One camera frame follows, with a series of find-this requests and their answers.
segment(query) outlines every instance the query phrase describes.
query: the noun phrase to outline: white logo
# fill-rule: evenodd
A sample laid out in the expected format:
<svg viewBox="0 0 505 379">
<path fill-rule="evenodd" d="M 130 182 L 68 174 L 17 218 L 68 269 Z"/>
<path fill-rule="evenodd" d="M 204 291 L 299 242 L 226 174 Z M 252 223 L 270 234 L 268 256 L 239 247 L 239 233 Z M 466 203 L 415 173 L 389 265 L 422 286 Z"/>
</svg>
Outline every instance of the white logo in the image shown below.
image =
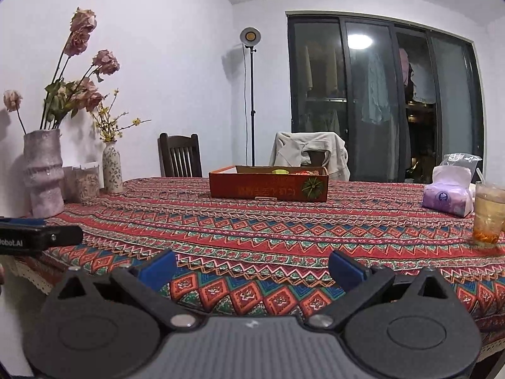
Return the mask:
<svg viewBox="0 0 505 379">
<path fill-rule="evenodd" d="M 23 241 L 20 239 L 17 241 L 13 239 L 0 239 L 0 245 L 4 247 L 22 247 Z"/>
<path fill-rule="evenodd" d="M 259 326 L 259 322 L 257 320 L 252 320 L 251 322 L 246 323 L 248 328 L 254 329 Z"/>
</svg>

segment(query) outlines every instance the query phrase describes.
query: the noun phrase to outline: red box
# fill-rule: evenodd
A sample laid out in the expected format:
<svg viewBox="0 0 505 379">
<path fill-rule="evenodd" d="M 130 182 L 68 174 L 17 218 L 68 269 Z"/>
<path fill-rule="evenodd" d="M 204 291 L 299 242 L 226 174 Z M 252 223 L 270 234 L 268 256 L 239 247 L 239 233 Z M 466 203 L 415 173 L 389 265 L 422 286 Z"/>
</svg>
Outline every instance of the red box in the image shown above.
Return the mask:
<svg viewBox="0 0 505 379">
<path fill-rule="evenodd" d="M 286 170 L 290 174 L 272 174 Z M 317 175 L 294 175 L 313 171 Z M 211 196 L 215 198 L 276 199 L 326 202 L 328 174 L 323 167 L 246 167 L 232 165 L 209 172 Z"/>
</svg>

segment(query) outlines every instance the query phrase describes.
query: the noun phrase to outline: drink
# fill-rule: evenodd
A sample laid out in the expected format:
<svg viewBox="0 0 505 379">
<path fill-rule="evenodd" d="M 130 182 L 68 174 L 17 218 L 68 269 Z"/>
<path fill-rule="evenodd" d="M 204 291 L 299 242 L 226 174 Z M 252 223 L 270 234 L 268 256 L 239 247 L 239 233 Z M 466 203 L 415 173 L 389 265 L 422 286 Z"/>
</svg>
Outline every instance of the drink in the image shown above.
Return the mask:
<svg viewBox="0 0 505 379">
<path fill-rule="evenodd" d="M 505 190 L 477 183 L 472 238 L 479 245 L 494 246 L 505 226 Z"/>
</svg>

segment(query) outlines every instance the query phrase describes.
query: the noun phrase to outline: tissue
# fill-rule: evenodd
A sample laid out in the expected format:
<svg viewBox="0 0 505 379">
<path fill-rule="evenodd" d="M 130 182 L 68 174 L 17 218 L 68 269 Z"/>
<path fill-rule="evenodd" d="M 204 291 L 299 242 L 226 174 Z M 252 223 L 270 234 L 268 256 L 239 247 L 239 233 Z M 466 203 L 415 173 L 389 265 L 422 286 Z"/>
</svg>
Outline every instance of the tissue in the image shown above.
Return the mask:
<svg viewBox="0 0 505 379">
<path fill-rule="evenodd" d="M 465 217 L 473 211 L 469 190 L 472 172 L 457 165 L 442 165 L 433 169 L 433 183 L 424 187 L 425 208 Z"/>
</svg>

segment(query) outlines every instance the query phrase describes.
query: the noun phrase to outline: red tablecloth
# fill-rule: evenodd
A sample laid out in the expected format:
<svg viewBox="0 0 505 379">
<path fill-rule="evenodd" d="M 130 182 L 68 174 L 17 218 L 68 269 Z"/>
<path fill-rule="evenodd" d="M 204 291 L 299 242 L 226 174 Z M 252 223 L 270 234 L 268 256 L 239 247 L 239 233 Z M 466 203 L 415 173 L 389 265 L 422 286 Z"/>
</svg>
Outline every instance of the red tablecloth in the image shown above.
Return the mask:
<svg viewBox="0 0 505 379">
<path fill-rule="evenodd" d="M 333 249 L 364 265 L 415 274 L 436 267 L 476 320 L 484 345 L 505 338 L 505 245 L 469 245 L 472 217 L 421 207 L 422 186 L 331 182 L 327 202 L 210 198 L 207 179 L 143 178 L 120 196 L 70 204 L 49 220 L 77 224 L 84 244 L 26 264 L 49 283 L 69 265 L 105 273 L 171 248 L 179 272 L 162 293 L 227 314 L 308 316 L 342 295 Z"/>
</svg>

